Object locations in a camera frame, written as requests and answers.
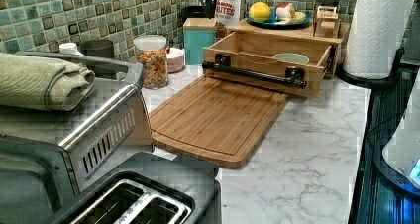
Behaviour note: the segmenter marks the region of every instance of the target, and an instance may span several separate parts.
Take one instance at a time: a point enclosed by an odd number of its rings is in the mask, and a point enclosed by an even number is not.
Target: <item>toaster oven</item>
[[[20,55],[127,73],[123,81],[96,78],[69,112],[0,107],[0,223],[42,223],[132,153],[151,153],[153,143],[141,66],[92,56]]]

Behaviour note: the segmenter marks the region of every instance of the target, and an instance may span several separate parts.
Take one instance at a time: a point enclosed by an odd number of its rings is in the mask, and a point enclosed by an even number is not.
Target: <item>bamboo cutting board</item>
[[[283,109],[288,95],[200,77],[150,116],[155,145],[240,168]]]

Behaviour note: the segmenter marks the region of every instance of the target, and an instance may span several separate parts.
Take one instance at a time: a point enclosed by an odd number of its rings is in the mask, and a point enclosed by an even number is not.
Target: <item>folded towel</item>
[[[94,78],[92,71],[62,59],[0,53],[0,105],[69,111]]]

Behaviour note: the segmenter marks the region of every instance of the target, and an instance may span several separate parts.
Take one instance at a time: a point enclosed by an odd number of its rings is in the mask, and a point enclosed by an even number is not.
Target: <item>kitchen counter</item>
[[[186,66],[168,87],[143,89],[148,111],[201,75]],[[220,169],[223,223],[347,223],[369,97],[338,78],[324,80],[317,98],[291,96],[251,160]]]

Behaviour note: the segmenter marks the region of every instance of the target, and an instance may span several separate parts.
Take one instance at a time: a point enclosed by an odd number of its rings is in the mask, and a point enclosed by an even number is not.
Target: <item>paper towel roll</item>
[[[387,78],[414,0],[357,0],[346,48],[345,72]]]

